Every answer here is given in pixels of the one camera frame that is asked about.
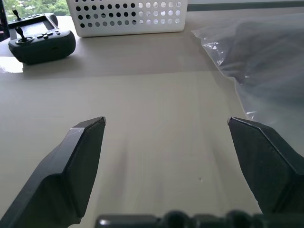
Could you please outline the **black handheld remote controller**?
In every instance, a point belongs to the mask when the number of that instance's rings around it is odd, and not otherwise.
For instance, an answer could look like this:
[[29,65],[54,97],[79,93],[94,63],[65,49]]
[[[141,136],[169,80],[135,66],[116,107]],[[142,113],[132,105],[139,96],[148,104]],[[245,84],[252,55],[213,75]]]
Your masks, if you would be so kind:
[[21,63],[32,65],[66,58],[76,48],[72,31],[61,30],[53,13],[33,14],[17,17],[8,24],[10,41],[8,47],[13,56]]

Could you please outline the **clear plastic bag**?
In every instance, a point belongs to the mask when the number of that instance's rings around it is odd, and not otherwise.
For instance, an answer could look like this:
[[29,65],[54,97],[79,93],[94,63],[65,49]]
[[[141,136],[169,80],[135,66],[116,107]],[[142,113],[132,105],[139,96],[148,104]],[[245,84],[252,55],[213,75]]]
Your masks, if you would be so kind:
[[304,27],[304,12],[222,20],[193,31],[221,74],[235,81],[236,92],[247,118],[275,129],[298,154],[304,157],[304,96],[255,94],[245,90],[235,78],[226,76],[221,71],[220,64],[226,56],[225,51],[228,47],[226,40],[235,35],[237,26],[244,22]]

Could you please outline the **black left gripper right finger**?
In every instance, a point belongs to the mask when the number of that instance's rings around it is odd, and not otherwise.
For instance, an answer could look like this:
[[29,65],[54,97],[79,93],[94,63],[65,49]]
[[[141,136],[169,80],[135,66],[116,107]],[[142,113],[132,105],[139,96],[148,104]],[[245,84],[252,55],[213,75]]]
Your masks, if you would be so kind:
[[263,213],[304,213],[304,157],[273,128],[230,117],[243,176]]

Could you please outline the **white perforated plastic basket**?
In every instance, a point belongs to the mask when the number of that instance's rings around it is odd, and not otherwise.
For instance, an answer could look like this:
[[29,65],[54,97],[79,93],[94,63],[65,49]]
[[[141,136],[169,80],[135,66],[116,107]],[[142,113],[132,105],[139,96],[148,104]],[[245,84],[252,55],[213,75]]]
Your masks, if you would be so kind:
[[184,30],[188,0],[66,0],[79,37]]

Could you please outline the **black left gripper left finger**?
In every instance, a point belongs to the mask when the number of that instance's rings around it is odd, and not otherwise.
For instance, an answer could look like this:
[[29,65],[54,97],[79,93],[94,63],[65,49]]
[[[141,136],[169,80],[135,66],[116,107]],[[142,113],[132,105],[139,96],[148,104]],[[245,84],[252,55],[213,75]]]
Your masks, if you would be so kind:
[[85,215],[100,159],[105,117],[72,127],[33,171],[0,228],[68,228]]

